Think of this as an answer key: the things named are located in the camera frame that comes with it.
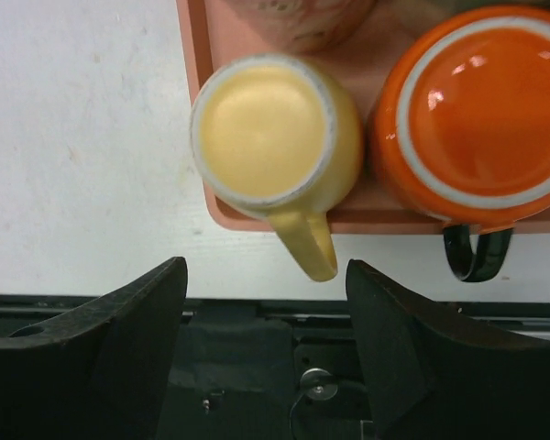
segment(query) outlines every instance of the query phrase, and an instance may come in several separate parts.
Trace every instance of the mug handle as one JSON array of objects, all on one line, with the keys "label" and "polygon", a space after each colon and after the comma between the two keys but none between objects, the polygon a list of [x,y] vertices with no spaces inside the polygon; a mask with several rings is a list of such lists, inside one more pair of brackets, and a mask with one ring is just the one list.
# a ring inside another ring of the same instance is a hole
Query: mug handle
[{"label": "mug handle", "polygon": [[513,228],[478,236],[477,252],[470,245],[468,225],[446,226],[442,235],[450,269],[464,282],[482,282],[499,273],[512,241]]},{"label": "mug handle", "polygon": [[270,214],[269,223],[303,271],[314,281],[329,281],[338,273],[326,214]]}]

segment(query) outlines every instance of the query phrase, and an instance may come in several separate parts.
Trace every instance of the pink mug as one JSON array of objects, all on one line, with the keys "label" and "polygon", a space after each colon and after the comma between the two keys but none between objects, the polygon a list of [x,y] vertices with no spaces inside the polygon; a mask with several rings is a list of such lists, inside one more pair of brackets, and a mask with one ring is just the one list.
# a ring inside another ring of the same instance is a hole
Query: pink mug
[{"label": "pink mug", "polygon": [[375,0],[224,0],[278,50],[308,52],[349,37]]}]

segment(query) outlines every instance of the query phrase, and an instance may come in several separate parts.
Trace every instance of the orange plastic tray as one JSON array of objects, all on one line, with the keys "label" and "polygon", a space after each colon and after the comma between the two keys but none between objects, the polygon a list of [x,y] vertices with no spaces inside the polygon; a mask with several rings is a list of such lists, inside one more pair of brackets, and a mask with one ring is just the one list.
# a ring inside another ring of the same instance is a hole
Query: orange plastic tray
[{"label": "orange plastic tray", "polygon": [[[353,94],[363,117],[377,100],[391,66],[413,43],[392,15],[388,1],[379,1],[349,40],[307,57]],[[222,0],[177,0],[177,7],[192,102],[220,66],[252,53],[275,50]],[[208,211],[219,225],[235,230],[270,230],[268,224],[248,218],[216,199],[207,186],[204,192]],[[340,234],[436,234],[442,226],[400,207],[366,170],[352,193],[328,214],[328,221],[332,232]],[[550,208],[520,221],[516,232],[550,232]]]}]

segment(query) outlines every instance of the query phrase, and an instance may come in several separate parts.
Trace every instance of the yellow mug handle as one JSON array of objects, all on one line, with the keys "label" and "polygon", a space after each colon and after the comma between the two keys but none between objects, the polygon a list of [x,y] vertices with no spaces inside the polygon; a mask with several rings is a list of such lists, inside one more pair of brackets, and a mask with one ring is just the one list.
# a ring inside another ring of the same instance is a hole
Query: yellow mug handle
[{"label": "yellow mug handle", "polygon": [[314,281],[329,281],[338,273],[326,214],[270,214],[269,223],[303,271]]}]

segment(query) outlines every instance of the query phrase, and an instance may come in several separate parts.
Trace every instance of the white ring on mug base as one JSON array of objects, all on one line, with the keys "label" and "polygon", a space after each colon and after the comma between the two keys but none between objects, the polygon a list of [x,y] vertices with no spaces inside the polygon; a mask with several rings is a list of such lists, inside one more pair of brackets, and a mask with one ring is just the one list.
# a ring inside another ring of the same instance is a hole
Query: white ring on mug base
[{"label": "white ring on mug base", "polygon": [[523,192],[517,192],[509,195],[485,196],[473,193],[462,192],[447,183],[439,180],[429,171],[420,160],[415,147],[413,146],[410,131],[410,102],[413,91],[424,70],[430,62],[440,54],[444,49],[453,43],[468,37],[472,34],[501,28],[520,29],[532,32],[540,37],[550,40],[550,23],[536,18],[527,18],[522,16],[500,16],[494,18],[485,18],[483,20],[463,26],[454,32],[446,35],[436,42],[425,54],[416,62],[410,71],[401,88],[400,97],[397,103],[397,139],[401,154],[405,158],[408,166],[415,176],[434,193],[445,199],[478,209],[504,209],[528,204],[550,193],[550,177],[545,181],[538,183],[533,188]]},{"label": "white ring on mug base", "polygon": [[[246,69],[266,65],[275,65],[281,66],[285,69],[290,69],[301,76],[308,86],[313,88],[313,91],[320,101],[320,105],[324,113],[324,123],[327,129],[324,133],[324,147],[322,149],[322,154],[318,158],[318,161],[316,161],[313,169],[307,174],[307,177],[303,181],[286,192],[281,192],[269,197],[253,197],[241,194],[240,192],[232,191],[230,188],[221,183],[209,170],[205,164],[204,158],[202,157],[199,127],[200,119],[204,114],[204,109],[208,101],[214,95],[216,89],[218,89],[224,81]],[[243,206],[256,206],[261,208],[285,204],[290,200],[293,200],[297,194],[303,193],[306,189],[312,186],[324,173],[330,163],[330,160],[332,159],[337,135],[338,117],[336,108],[332,95],[328,92],[324,82],[315,72],[312,71],[312,69],[310,69],[309,66],[303,62],[285,55],[269,53],[253,55],[241,60],[233,61],[232,63],[216,71],[198,93],[195,103],[193,104],[192,118],[190,122],[190,145],[192,147],[193,158],[198,170],[202,174],[203,179],[210,183],[210,186],[215,188],[218,195],[222,195],[233,204],[242,204]]]}]

